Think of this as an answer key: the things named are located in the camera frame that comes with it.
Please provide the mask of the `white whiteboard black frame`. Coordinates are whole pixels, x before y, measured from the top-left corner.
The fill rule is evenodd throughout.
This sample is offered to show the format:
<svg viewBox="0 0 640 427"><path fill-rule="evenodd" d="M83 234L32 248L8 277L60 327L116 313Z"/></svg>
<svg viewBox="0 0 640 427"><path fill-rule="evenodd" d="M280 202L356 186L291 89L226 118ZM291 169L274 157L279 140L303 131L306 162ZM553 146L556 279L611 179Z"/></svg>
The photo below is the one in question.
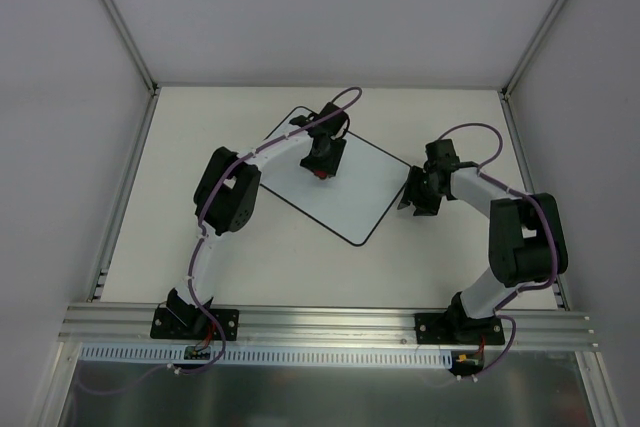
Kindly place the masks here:
<svg viewBox="0 0 640 427"><path fill-rule="evenodd" d="M262 169L261 186L347 243L364 245L401 194L410 166L354 133L337 174L322 180L300 166L301 149Z"/></svg>

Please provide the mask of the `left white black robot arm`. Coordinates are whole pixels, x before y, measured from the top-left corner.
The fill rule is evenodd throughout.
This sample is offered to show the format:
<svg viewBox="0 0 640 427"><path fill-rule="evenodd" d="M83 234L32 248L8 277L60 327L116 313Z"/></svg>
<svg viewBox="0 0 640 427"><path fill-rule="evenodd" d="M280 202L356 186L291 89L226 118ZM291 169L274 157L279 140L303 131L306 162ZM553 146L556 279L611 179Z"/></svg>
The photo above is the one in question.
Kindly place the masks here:
<svg viewBox="0 0 640 427"><path fill-rule="evenodd" d="M344 113L298 116L282 134L247 153L225 147L214 152L194 194L199 232L187 274L164 303L183 336L196 338L207 329L204 308L213 300L213 289L206 283L213 278L220 244L251 219L262 178L289 162L322 180L335 176L349 127Z"/></svg>

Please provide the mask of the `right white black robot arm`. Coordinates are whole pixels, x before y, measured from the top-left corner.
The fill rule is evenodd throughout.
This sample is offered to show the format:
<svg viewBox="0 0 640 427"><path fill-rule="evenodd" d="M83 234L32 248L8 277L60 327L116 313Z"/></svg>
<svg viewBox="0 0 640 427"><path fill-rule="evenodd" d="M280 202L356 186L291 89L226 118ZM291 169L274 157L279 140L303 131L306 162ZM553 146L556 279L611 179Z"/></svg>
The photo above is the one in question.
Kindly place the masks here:
<svg viewBox="0 0 640 427"><path fill-rule="evenodd" d="M524 292L545 290L566 270L568 259L555 198L507 186L470 163L443 169L413 166L398 207L416 216L435 216L444 199L473 207L489 221L489 266L451 301L449 336L469 343L482 319Z"/></svg>

